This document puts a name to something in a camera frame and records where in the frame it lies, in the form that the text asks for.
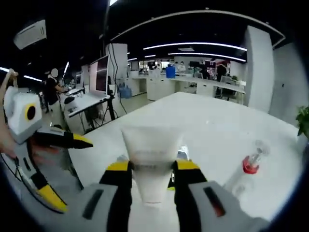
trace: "monitor screen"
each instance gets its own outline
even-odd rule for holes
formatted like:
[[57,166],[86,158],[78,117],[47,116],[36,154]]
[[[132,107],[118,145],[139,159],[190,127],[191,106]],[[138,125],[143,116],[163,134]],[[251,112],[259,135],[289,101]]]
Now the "monitor screen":
[[104,56],[95,61],[90,66],[90,91],[107,91],[107,65],[108,56]]

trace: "white tube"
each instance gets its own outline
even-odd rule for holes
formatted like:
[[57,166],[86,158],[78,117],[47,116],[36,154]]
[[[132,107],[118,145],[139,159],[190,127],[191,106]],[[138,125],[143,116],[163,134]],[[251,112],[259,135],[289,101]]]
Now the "white tube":
[[175,128],[125,127],[122,135],[143,203],[162,203],[183,134]]

